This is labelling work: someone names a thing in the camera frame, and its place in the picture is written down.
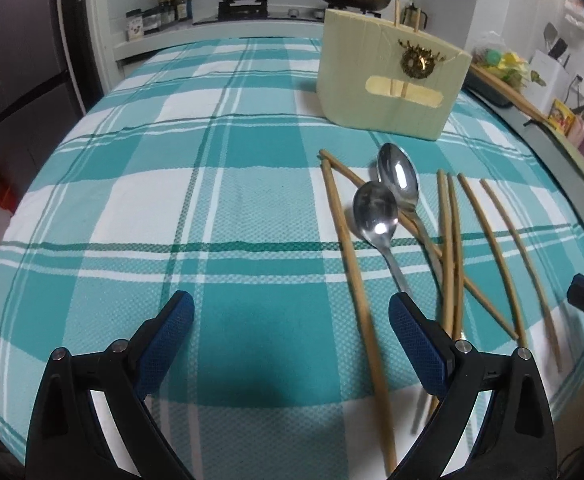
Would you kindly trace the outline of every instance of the yellow box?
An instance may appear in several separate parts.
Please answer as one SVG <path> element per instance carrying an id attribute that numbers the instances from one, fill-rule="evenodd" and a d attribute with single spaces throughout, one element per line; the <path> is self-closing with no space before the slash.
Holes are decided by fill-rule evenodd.
<path id="1" fill-rule="evenodd" d="M 567 135 L 571 125 L 574 123 L 576 116 L 565 103 L 555 99 L 548 118 L 550 120 L 550 124 L 556 128 L 556 131 L 562 133 L 563 135 Z"/>

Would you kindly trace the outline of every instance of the plaid tablecloth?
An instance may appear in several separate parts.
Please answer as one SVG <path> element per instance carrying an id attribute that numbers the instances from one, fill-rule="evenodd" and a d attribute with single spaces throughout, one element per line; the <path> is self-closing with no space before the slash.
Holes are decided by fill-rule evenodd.
<path id="1" fill-rule="evenodd" d="M 411 157 L 419 213 L 438 237 L 436 171 L 463 172 L 505 252 L 553 413 L 584 378 L 584 315 L 566 304 L 584 273 L 584 230 L 527 146 L 459 95 L 437 142 L 351 130 L 323 117 L 320 43 L 203 41 L 154 56 L 69 133 L 37 176 L 0 247 L 0 437 L 24 460 L 50 352 L 101 351 L 129 338 L 177 289 L 195 298 L 193 330 L 150 411 L 197 479 L 385 478 L 369 370 L 317 152 L 369 178 L 384 142 Z M 515 244 L 478 179 L 505 203 L 545 286 L 562 345 L 559 374 Z M 336 175 L 347 208 L 354 186 Z M 489 245 L 457 185 L 465 271 L 507 319 Z M 395 286 L 382 257 L 355 243 L 392 390 L 397 451 L 415 439 L 417 377 L 392 333 Z M 394 248 L 415 302 L 435 316 L 422 248 L 399 228 Z M 464 330 L 510 353 L 469 294 Z M 487 399 L 452 460 L 468 455 Z"/>

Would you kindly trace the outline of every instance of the gas stove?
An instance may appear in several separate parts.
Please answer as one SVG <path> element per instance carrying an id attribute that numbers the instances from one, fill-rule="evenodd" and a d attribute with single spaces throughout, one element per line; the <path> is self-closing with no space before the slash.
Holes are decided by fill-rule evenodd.
<path id="1" fill-rule="evenodd" d="M 241 20 L 296 20 L 299 22 L 322 23 L 325 9 L 310 7 L 269 6 L 267 0 L 250 3 L 219 2 L 218 12 L 193 25 L 205 23 L 236 22 Z"/>

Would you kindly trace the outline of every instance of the pink bottle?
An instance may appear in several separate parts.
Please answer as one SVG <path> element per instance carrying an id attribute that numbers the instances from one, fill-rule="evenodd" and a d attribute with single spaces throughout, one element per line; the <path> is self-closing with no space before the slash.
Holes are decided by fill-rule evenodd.
<path id="1" fill-rule="evenodd" d="M 584 120 L 581 117 L 576 117 L 568 132 L 568 141 L 576 148 L 580 146 L 584 139 Z"/>

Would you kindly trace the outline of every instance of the metal spoon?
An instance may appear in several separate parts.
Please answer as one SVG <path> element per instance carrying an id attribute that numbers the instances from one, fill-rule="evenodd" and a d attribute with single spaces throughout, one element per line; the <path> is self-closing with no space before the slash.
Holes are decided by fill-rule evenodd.
<path id="1" fill-rule="evenodd" d="M 429 263 L 434 271 L 440 290 L 443 290 L 443 267 L 438 260 L 434 242 L 429 237 L 421 217 L 416 212 L 419 203 L 419 181 L 414 166 L 408 156 L 395 144 L 387 142 L 382 145 L 376 158 L 379 180 L 385 184 L 396 199 L 396 204 L 419 230 L 425 244 Z"/>
<path id="2" fill-rule="evenodd" d="M 399 223 L 399 209 L 392 192 L 380 182 L 358 188 L 352 202 L 358 231 L 385 258 L 399 290 L 412 296 L 408 282 L 392 254 L 392 236 Z"/>

